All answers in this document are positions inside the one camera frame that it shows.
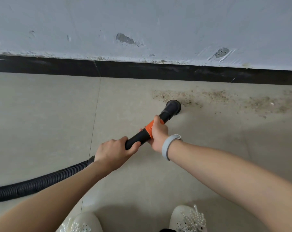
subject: shoe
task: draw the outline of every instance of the shoe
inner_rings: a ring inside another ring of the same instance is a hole
[[[177,232],[207,232],[206,219],[203,213],[199,213],[196,205],[194,208],[177,206],[170,220],[170,230]]]
[[[70,218],[68,223],[62,223],[60,232],[103,232],[98,218],[90,212],[78,214]]]

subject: vacuum wand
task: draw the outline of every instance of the vacuum wand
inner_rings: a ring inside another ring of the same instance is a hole
[[[168,120],[170,120],[173,116],[177,115],[181,110],[180,102],[177,100],[170,100],[167,102],[165,109],[160,113],[160,122],[161,124],[165,124]],[[138,132],[132,138],[126,141],[125,147],[126,150],[129,150],[132,145],[136,142],[141,142],[143,145],[146,141],[152,139],[152,125],[153,121],[151,121],[142,131]]]

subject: beige tile floor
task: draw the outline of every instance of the beige tile floor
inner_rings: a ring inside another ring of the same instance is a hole
[[[88,159],[101,142],[133,136],[170,99],[183,104],[171,133],[292,181],[292,86],[0,73],[0,185]],[[0,214],[21,200],[0,203]],[[105,232],[159,231],[179,204],[197,204],[209,231],[267,231],[148,145],[70,216],[94,211]]]

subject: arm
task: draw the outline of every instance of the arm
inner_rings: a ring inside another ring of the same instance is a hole
[[[161,153],[168,137],[159,117],[152,127],[153,149]],[[228,152],[175,140],[168,157],[201,183],[240,205],[271,231],[292,231],[292,183]]]
[[[99,180],[123,165],[140,142],[125,150],[128,138],[100,145],[94,162],[77,174],[40,191],[0,217],[0,232],[55,232],[75,204]]]

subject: fitness tracker band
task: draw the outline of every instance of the fitness tracker band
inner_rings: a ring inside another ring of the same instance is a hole
[[[179,139],[179,140],[181,140],[181,136],[180,135],[178,135],[178,134],[174,134],[174,135],[171,135],[171,136],[169,136],[165,141],[164,141],[164,143],[163,143],[163,145],[162,145],[162,156],[165,158],[165,159],[167,159],[168,161],[170,161],[170,159],[169,159],[169,157],[168,157],[168,155],[167,155],[167,152],[168,152],[168,150],[169,150],[169,147],[170,147],[170,145],[171,145],[171,143],[175,140],[175,139]]]

